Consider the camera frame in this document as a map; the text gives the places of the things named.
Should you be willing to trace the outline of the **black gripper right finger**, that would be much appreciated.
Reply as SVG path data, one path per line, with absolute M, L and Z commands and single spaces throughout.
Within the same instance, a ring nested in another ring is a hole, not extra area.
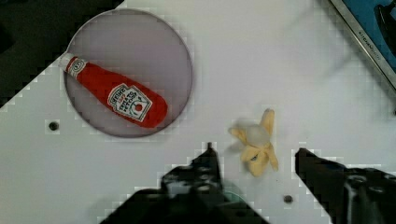
M 347 168 L 306 148 L 295 154 L 295 172 L 332 224 L 396 224 L 394 175 L 375 168 Z

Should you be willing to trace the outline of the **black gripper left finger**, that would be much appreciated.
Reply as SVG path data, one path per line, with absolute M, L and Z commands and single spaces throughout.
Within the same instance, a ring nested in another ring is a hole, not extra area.
M 188 165 L 161 179 L 157 189 L 141 189 L 100 224 L 270 224 L 247 203 L 224 191 L 219 157 L 211 144 Z

